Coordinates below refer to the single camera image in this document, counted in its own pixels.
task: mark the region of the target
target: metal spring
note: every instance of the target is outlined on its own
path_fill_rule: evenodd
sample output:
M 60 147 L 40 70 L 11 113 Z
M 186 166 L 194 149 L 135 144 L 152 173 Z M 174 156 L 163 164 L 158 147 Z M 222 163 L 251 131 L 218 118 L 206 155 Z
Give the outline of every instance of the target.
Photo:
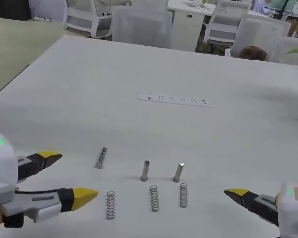
M 188 206 L 188 185 L 186 183 L 180 184 L 180 207 Z
M 154 185 L 150 187 L 150 196 L 151 196 L 151 210 L 153 212 L 159 211 L 160 205 L 159 205 L 159 195 L 158 195 L 157 186 Z
M 115 217 L 115 192 L 108 192 L 106 194 L 106 218 L 108 220 Z

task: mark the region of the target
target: drawer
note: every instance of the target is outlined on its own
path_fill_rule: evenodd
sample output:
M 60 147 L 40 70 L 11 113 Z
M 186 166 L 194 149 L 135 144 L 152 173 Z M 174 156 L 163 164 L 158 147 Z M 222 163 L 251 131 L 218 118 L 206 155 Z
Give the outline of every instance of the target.
M 172 28 L 172 49 L 194 52 L 201 27 L 185 26 Z
M 202 27 L 204 15 L 191 14 L 186 12 L 174 12 L 173 25 L 188 25 Z

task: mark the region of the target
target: table surface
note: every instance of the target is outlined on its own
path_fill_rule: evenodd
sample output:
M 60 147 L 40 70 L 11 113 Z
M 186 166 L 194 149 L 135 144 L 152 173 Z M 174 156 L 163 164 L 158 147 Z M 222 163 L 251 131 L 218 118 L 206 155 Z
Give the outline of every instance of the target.
M 140 101 L 138 91 L 204 99 L 212 108 Z M 0 132 L 18 155 L 64 155 L 21 190 L 99 191 L 75 212 L 0 227 L 0 238 L 272 238 L 278 228 L 223 191 L 276 195 L 282 182 L 298 183 L 298 70 L 64 36 L 0 92 Z M 97 170 L 102 147 L 108 151 Z M 179 184 L 171 181 L 179 162 L 187 208 L 178 207 Z M 149 207 L 151 185 L 158 186 L 157 213 Z M 107 221 L 111 190 L 116 218 Z
M 168 2 L 168 9 L 173 10 L 173 11 L 182 11 L 182 12 L 187 12 L 191 14 L 201 14 L 205 16 L 211 16 L 213 14 L 213 11 L 215 9 L 214 4 L 206 3 L 204 4 L 204 7 L 192 7 L 190 6 L 190 1 L 188 0 L 169 0 Z M 248 14 L 252 15 L 258 15 L 258 16 L 263 16 L 267 17 L 263 14 L 260 14 L 258 12 L 254 11 L 249 11 Z

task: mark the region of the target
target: metal pin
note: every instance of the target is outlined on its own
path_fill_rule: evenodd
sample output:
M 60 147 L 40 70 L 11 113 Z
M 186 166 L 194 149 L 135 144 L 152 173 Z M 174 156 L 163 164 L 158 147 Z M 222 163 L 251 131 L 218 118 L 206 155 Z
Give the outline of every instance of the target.
M 175 176 L 172 179 L 174 182 L 176 183 L 180 182 L 180 175 L 183 170 L 183 167 L 184 167 L 184 163 L 180 163 L 178 165 L 177 171 L 175 172 Z
M 101 150 L 100 156 L 98 158 L 98 162 L 95 166 L 97 169 L 102 169 L 103 168 L 103 162 L 104 162 L 104 159 L 105 159 L 106 152 L 107 152 L 107 148 L 104 147 Z
M 140 181 L 141 182 L 146 182 L 147 179 L 148 179 L 147 175 L 148 175 L 149 165 L 150 165 L 149 160 L 145 160 L 145 162 L 144 162 L 144 168 L 143 168 L 143 173 L 142 173 L 142 175 L 140 177 Z

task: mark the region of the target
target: white desk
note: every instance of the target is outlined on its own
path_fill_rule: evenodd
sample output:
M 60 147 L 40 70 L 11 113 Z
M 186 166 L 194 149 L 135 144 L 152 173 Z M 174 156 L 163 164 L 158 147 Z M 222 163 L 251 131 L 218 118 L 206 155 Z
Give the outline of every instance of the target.
M 194 52 L 205 16 L 211 16 L 214 4 L 206 3 L 205 8 L 191 7 L 186 0 L 169 0 L 168 10 L 174 11 L 172 26 L 172 49 Z M 249 14 L 264 16 L 249 11 Z
M 139 101 L 137 91 L 206 99 L 214 107 Z M 0 227 L 0 238 L 273 238 L 276 227 L 223 191 L 276 195 L 281 182 L 298 183 L 298 70 L 65 36 L 0 92 L 0 132 L 18 155 L 64 155 L 21 190 L 100 192 L 73 213 L 26 220 L 22 229 Z M 104 169 L 97 170 L 103 146 Z M 186 209 L 178 207 L 179 184 L 171 181 L 179 162 L 189 186 Z M 151 185 L 159 189 L 157 213 L 148 204 Z M 116 218 L 107 221 L 110 190 Z

